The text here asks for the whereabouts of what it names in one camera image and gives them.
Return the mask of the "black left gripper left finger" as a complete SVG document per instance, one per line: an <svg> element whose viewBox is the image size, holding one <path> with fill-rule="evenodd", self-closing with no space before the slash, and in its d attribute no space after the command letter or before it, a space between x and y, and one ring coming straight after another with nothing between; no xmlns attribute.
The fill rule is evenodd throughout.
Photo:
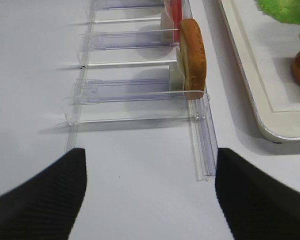
<svg viewBox="0 0 300 240"><path fill-rule="evenodd" d="M73 148L0 196L0 240L67 240L86 189L86 151Z"/></svg>

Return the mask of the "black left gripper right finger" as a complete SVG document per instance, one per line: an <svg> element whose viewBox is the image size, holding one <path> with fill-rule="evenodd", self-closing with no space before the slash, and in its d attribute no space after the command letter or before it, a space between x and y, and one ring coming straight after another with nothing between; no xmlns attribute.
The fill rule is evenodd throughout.
<svg viewBox="0 0 300 240"><path fill-rule="evenodd" d="M217 153L215 192L236 240L300 240L300 192L230 148Z"/></svg>

